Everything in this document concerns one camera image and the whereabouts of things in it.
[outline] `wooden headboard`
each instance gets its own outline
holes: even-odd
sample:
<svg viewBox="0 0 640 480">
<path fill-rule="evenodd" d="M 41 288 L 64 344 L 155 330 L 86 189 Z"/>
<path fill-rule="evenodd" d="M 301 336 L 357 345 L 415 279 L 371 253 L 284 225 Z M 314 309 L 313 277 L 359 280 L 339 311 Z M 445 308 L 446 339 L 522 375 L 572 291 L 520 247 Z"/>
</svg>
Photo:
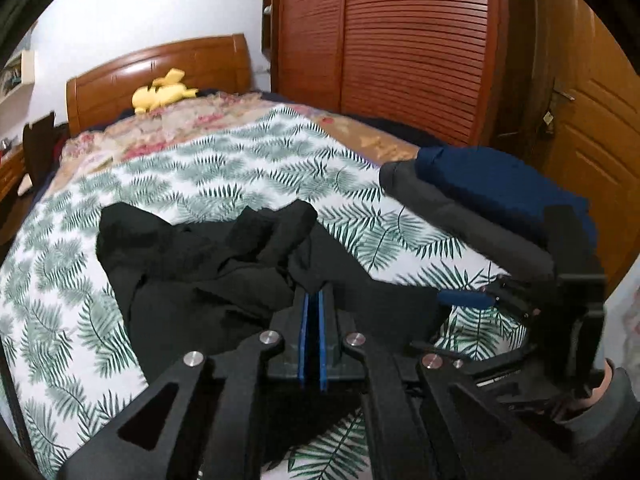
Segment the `wooden headboard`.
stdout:
<svg viewBox="0 0 640 480">
<path fill-rule="evenodd" d="M 166 75 L 171 68 L 186 73 L 188 88 L 248 92 L 251 64 L 244 34 L 176 41 L 132 52 L 98 66 L 66 83 L 66 111 L 72 136 L 94 124 L 116 120 L 137 88 Z"/>
</svg>

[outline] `door handle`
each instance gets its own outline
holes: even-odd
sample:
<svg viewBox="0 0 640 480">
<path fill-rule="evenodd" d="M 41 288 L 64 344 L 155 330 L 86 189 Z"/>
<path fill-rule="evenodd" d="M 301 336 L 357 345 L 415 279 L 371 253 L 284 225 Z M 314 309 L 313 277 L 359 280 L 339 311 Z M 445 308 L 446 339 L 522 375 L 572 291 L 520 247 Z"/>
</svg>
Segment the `door handle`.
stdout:
<svg viewBox="0 0 640 480">
<path fill-rule="evenodd" d="M 561 89 L 558 88 L 558 86 L 556 85 L 556 82 L 554 81 L 554 88 L 553 88 L 554 92 L 558 95 L 561 95 L 562 97 L 564 97 L 565 99 L 567 99 L 568 101 L 575 101 L 575 97 L 572 96 L 571 94 L 568 94 L 567 92 L 562 91 Z"/>
</svg>

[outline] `wooden wardrobe door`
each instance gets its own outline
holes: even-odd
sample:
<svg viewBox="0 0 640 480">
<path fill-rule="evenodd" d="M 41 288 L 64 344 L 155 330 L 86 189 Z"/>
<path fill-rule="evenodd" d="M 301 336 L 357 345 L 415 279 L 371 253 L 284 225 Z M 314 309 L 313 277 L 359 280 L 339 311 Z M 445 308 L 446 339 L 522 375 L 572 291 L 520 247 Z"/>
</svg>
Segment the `wooden wardrobe door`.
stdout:
<svg viewBox="0 0 640 480">
<path fill-rule="evenodd" d="M 339 111 L 344 0 L 281 0 L 278 92 Z"/>
<path fill-rule="evenodd" d="M 488 0 L 346 0 L 342 112 L 477 144 L 487 21 Z"/>
<path fill-rule="evenodd" d="M 590 201 L 609 292 L 640 250 L 640 76 L 584 0 L 538 0 L 556 88 L 538 167 Z"/>
</svg>

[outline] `wardrobe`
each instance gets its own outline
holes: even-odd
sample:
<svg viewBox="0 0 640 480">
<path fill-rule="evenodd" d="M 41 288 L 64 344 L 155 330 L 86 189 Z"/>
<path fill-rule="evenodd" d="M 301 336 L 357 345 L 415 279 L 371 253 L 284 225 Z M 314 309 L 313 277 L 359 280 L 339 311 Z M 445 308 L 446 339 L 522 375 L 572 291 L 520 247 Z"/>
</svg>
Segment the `wardrobe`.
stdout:
<svg viewBox="0 0 640 480">
<path fill-rule="evenodd" d="M 279 0 L 277 13 L 273 91 L 454 145 L 522 148 L 535 0 Z"/>
</svg>

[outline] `wooden desk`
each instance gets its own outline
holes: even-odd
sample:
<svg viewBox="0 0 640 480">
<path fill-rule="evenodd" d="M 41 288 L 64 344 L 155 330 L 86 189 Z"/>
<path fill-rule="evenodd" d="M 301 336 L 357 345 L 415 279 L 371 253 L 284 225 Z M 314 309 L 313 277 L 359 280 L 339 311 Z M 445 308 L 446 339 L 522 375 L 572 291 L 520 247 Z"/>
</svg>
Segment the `wooden desk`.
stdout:
<svg viewBox="0 0 640 480">
<path fill-rule="evenodd" d="M 33 200 L 33 193 L 18 197 L 18 186 L 25 174 L 20 144 L 0 160 L 0 245 L 10 244 Z"/>
<path fill-rule="evenodd" d="M 20 184 L 25 173 L 24 150 L 19 144 L 0 160 L 0 202 L 7 197 L 16 184 Z"/>
</svg>

